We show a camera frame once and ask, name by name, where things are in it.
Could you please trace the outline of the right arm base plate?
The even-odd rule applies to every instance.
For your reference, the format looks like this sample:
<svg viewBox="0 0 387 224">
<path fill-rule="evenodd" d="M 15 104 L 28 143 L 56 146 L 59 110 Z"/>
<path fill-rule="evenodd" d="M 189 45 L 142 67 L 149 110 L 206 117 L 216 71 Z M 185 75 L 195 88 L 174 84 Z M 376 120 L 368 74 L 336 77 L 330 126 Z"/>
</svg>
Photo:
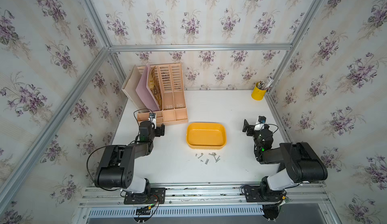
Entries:
<svg viewBox="0 0 387 224">
<path fill-rule="evenodd" d="M 268 186 L 250 186 L 244 185 L 241 188 L 242 194 L 245 196 L 247 202 L 280 202 L 285 197 L 287 192 L 285 190 L 273 191 Z"/>
</svg>

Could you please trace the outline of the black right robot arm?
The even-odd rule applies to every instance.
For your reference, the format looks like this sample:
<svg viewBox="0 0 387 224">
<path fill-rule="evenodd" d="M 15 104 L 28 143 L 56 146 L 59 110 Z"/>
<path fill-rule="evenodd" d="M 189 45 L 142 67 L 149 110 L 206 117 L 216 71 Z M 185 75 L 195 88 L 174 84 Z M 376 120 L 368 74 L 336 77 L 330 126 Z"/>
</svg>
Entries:
<svg viewBox="0 0 387 224">
<path fill-rule="evenodd" d="M 242 129 L 253 138 L 256 160 L 260 164 L 278 164 L 280 167 L 274 175 L 262 178 L 258 189 L 260 198 L 284 194 L 285 189 L 303 182 L 327 179 L 327 168 L 308 143 L 280 143 L 279 147 L 273 148 L 274 132 L 270 126 L 264 116 L 259 116 L 253 125 L 244 120 Z"/>
</svg>

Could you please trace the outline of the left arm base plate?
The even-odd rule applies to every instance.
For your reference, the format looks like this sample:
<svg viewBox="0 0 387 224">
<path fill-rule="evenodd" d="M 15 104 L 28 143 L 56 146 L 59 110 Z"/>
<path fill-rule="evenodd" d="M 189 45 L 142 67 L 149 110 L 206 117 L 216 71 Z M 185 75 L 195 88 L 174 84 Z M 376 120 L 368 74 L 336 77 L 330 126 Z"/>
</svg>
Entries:
<svg viewBox="0 0 387 224">
<path fill-rule="evenodd" d="M 124 198 L 124 204 L 164 204 L 165 192 L 166 188 L 151 188 L 148 193 L 127 193 Z"/>
</svg>

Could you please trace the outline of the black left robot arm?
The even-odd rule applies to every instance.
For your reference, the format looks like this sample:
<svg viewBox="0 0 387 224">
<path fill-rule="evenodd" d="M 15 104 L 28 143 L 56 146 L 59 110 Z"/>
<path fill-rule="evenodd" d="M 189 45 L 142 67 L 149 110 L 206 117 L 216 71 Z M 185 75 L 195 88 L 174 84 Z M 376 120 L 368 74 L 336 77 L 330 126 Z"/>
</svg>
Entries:
<svg viewBox="0 0 387 224">
<path fill-rule="evenodd" d="M 151 121 L 144 121 L 139 125 L 139 135 L 134 142 L 106 146 L 93 180 L 95 186 L 111 191 L 120 188 L 134 194 L 150 195 L 149 180 L 134 174 L 135 159 L 150 155 L 154 139 L 164 134 L 164 124 L 156 126 Z"/>
</svg>

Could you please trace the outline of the silver screw pair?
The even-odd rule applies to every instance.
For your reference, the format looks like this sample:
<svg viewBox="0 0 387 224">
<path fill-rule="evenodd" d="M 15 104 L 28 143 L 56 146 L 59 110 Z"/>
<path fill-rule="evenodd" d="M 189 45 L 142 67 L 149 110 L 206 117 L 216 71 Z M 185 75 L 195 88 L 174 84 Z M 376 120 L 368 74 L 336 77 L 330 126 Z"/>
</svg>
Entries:
<svg viewBox="0 0 387 224">
<path fill-rule="evenodd" d="M 220 160 L 220 156 L 217 155 L 217 153 L 215 152 L 210 153 L 209 155 L 214 157 L 215 162 L 218 162 Z"/>
</svg>

